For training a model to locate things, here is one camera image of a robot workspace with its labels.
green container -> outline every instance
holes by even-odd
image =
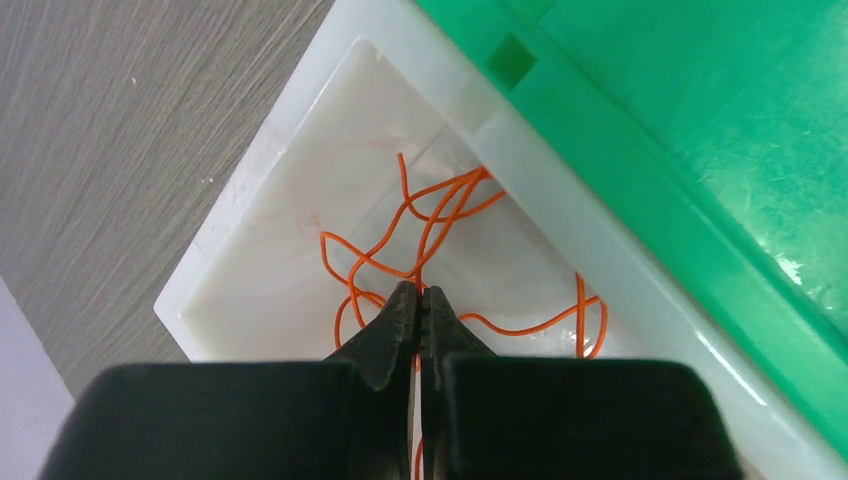
[[[848,1],[418,3],[848,458]]]

white plastic bin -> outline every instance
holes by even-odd
[[[576,267],[612,312],[601,356],[694,367],[744,462],[764,478],[848,478],[836,453],[409,0],[338,0],[328,14],[156,302],[188,358],[329,354],[347,290],[324,270],[319,232],[375,243],[402,200],[397,152],[413,189],[483,164],[497,182],[473,198],[508,193],[458,222],[425,266],[425,281],[443,287],[458,313],[534,325],[575,303]],[[378,259],[411,265],[421,222],[405,222]],[[354,261],[338,248],[330,254],[343,272]],[[382,294],[396,281],[371,269],[359,278]],[[596,306],[589,347],[597,317]],[[522,338],[469,327],[501,353],[574,352],[573,318]],[[348,315],[344,336],[354,329]]]

wood grain surface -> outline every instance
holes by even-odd
[[[153,301],[330,3],[0,3],[0,276],[72,394],[184,359]]]

white speck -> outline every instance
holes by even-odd
[[[778,253],[774,258],[777,260],[777,264],[780,265],[783,272],[788,275],[796,285],[801,285],[801,277],[798,275],[798,269],[803,265],[786,258],[786,256],[782,253]]]

